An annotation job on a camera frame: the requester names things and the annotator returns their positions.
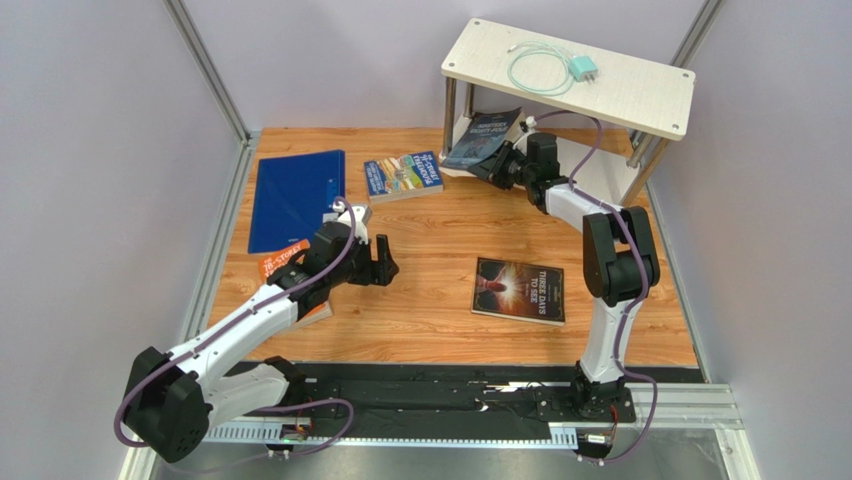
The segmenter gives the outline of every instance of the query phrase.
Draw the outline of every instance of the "book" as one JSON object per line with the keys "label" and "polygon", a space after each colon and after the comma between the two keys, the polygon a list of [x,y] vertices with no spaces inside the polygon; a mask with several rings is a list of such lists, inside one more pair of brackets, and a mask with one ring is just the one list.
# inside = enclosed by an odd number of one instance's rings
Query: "book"
{"label": "book", "polygon": [[[264,257],[257,262],[258,269],[260,270],[260,279],[263,282],[266,282],[266,279],[272,275],[272,272],[277,270],[279,267],[283,267],[287,265],[287,262],[293,258],[294,255],[299,253],[302,250],[307,250],[310,248],[311,244],[307,240],[301,240],[289,247],[281,250],[280,252],[276,252],[272,255]],[[293,330],[308,326],[312,323],[318,322],[323,318],[328,318],[332,315],[331,304],[326,301],[323,302],[322,305],[318,305],[314,307],[313,310],[307,313],[301,320],[296,322],[292,327],[282,332],[277,333],[276,335],[283,335],[287,332],[292,332]]]}
{"label": "book", "polygon": [[337,218],[332,204],[344,187],[343,150],[260,160],[248,253],[277,252],[313,238]]}
{"label": "book", "polygon": [[451,177],[473,176],[467,169],[490,157],[504,140],[515,142],[521,138],[520,108],[500,113],[477,113],[464,135],[441,162],[441,171]]}
{"label": "book", "polygon": [[444,181],[432,152],[370,160],[364,163],[364,175],[367,194],[374,205],[444,190]]}
{"label": "book", "polygon": [[564,296],[561,268],[479,258],[471,311],[561,327]]}

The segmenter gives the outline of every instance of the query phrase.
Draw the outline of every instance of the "wood grain surface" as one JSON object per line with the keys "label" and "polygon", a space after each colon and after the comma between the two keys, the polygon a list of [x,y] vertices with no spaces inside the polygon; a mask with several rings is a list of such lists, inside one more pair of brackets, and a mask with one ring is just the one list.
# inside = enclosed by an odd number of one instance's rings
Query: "wood grain surface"
{"label": "wood grain surface", "polygon": [[[556,133],[586,144],[595,136],[593,130]],[[343,149],[346,197],[355,203],[367,201],[365,161],[437,152],[440,146],[439,129],[264,130],[210,325],[246,301],[261,284],[257,261],[262,256],[246,253],[258,159]],[[603,148],[630,153],[627,135],[621,130],[608,131]],[[444,182],[442,193],[372,207],[370,235],[388,235],[400,267],[393,284],[337,287],[331,294],[332,317],[272,337],[249,358],[504,364],[578,360],[592,314],[592,297],[583,282],[580,233],[539,213],[523,191],[501,191],[473,178],[444,176]],[[648,206],[644,194],[637,203]],[[658,236],[656,240],[662,280],[651,290],[634,323],[627,361],[692,366],[696,364],[692,344]],[[565,327],[470,313],[478,256],[562,267]]]}

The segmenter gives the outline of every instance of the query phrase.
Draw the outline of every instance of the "shelf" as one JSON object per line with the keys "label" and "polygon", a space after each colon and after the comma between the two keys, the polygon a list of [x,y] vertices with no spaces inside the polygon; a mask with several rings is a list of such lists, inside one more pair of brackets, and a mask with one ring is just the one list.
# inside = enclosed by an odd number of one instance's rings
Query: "shelf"
{"label": "shelf", "polygon": [[[458,139],[464,135],[469,124],[470,119],[464,115],[459,117],[453,129],[455,142],[458,142]],[[567,177],[589,152],[589,146],[559,137],[556,138],[556,145],[559,157],[559,173]],[[598,150],[577,172],[574,179],[580,188],[595,198],[620,204],[633,180],[639,174],[639,169],[628,167],[626,160],[621,155]],[[441,168],[440,170],[442,175],[450,177],[473,177],[472,173],[464,170],[449,168]]]}
{"label": "shelf", "polygon": [[[508,50],[530,40],[564,47],[577,56],[588,55],[598,66],[595,82],[575,82],[570,90],[556,97],[517,88],[506,72],[519,51]],[[514,71],[520,81],[545,87],[556,85],[565,74],[562,65],[547,55],[524,58],[515,64]],[[478,18],[468,22],[441,65],[441,72],[450,78],[675,141],[686,134],[695,82],[695,73],[690,70]]]}

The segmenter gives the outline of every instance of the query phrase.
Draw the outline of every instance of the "blue folder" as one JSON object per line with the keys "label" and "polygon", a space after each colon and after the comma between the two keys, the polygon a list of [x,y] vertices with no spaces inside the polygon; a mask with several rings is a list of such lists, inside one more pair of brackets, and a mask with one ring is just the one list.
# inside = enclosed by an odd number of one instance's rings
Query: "blue folder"
{"label": "blue folder", "polygon": [[260,160],[248,253],[312,240],[334,197],[344,194],[343,150]]}

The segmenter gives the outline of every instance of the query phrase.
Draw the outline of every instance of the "gray wall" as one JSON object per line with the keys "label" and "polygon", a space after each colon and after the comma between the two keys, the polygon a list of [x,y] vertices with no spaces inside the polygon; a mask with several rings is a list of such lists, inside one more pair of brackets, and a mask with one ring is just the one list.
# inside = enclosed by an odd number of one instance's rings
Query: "gray wall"
{"label": "gray wall", "polygon": [[177,340],[236,142],[160,1],[0,1],[3,478],[115,478],[130,363]]}
{"label": "gray wall", "polygon": [[713,378],[767,479],[849,478],[852,3],[727,2],[655,173]]}
{"label": "gray wall", "polygon": [[[471,17],[668,63],[703,1],[186,3],[243,119],[260,129],[442,125],[440,65]],[[481,110],[518,104],[493,92],[477,101]]]}

